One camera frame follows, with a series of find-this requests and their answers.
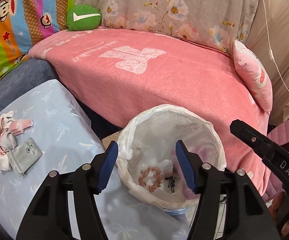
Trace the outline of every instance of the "purple stripe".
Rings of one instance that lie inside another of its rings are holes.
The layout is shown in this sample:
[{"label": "purple stripe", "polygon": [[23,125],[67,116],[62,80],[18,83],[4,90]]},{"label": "purple stripe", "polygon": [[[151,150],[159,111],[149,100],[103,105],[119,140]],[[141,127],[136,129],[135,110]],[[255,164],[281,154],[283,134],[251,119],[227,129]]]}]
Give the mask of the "purple stripe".
[{"label": "purple stripe", "polygon": [[43,0],[33,0],[33,2],[35,4],[35,6],[36,6],[36,13],[37,13],[37,18],[38,18],[38,22],[39,22],[40,31],[42,32],[43,37],[47,38],[48,36],[50,36],[50,35],[52,35],[54,33],[54,30],[53,30],[53,26],[52,25],[51,25],[50,28],[45,29],[40,23],[40,19],[42,18],[42,14],[46,13],[46,12],[43,12]]}]

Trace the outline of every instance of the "round green cushion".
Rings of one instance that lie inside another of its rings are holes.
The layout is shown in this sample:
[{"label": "round green cushion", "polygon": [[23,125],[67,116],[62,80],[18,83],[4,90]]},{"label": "round green cushion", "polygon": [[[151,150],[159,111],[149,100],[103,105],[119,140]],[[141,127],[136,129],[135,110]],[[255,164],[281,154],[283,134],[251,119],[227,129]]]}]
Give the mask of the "round green cushion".
[{"label": "round green cushion", "polygon": [[67,26],[70,31],[89,31],[97,28],[101,22],[101,16],[92,16],[84,19],[80,19],[74,22],[74,13],[77,16],[99,13],[100,11],[97,8],[94,8],[90,5],[77,5],[74,6],[67,13]]}]

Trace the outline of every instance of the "plastic trash bag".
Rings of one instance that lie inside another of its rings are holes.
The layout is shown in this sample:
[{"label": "plastic trash bag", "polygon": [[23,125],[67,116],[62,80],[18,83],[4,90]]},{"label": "plastic trash bag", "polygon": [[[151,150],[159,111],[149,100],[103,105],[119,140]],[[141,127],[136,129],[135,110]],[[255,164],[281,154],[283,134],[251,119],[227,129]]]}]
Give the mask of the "plastic trash bag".
[{"label": "plastic trash bag", "polygon": [[[187,208],[198,205],[199,199],[187,187],[175,156],[178,140],[183,140],[187,149],[198,154],[203,162],[221,171],[226,167],[224,149],[212,123],[173,105],[153,107],[128,123],[117,140],[119,154],[116,164],[131,195],[165,211],[184,213]],[[144,169],[153,166],[170,171],[170,160],[177,172],[174,193],[171,193],[166,180],[152,193],[139,185],[138,178]]]}]

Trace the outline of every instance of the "white cord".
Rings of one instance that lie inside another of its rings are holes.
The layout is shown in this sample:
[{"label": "white cord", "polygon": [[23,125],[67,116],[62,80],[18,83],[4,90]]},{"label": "white cord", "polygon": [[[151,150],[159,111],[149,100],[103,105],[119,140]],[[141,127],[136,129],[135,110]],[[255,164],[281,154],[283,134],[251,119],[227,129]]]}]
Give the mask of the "white cord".
[{"label": "white cord", "polygon": [[279,73],[279,76],[280,76],[280,78],[281,78],[284,86],[286,87],[286,89],[287,89],[288,92],[289,92],[289,89],[288,89],[288,87],[286,86],[286,83],[284,82],[284,80],[283,80],[283,78],[282,78],[282,76],[281,76],[281,73],[280,73],[280,70],[279,70],[279,68],[278,68],[278,65],[277,65],[276,61],[274,60],[273,52],[272,52],[271,45],[270,45],[270,39],[269,39],[269,28],[268,28],[268,22],[267,22],[267,11],[266,11],[266,9],[265,9],[264,0],[262,0],[262,1],[263,1],[264,14],[265,14],[265,23],[266,23],[266,26],[267,26],[267,33],[268,33],[269,56],[270,56],[270,59],[271,59],[271,60],[274,62],[274,64],[276,65],[277,70],[278,70],[278,73]]}]

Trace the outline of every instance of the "pink puffer jacket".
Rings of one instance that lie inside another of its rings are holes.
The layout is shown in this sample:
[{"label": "pink puffer jacket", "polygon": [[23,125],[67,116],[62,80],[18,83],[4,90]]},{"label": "pink puffer jacket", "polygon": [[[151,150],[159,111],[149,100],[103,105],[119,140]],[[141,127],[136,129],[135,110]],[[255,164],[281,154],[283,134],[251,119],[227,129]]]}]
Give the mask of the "pink puffer jacket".
[{"label": "pink puffer jacket", "polygon": [[[274,128],[267,137],[277,143],[284,145],[289,142],[289,120],[283,122]],[[269,201],[275,197],[276,194],[283,191],[282,182],[274,173],[271,173],[266,192],[262,196],[264,201]]]}]

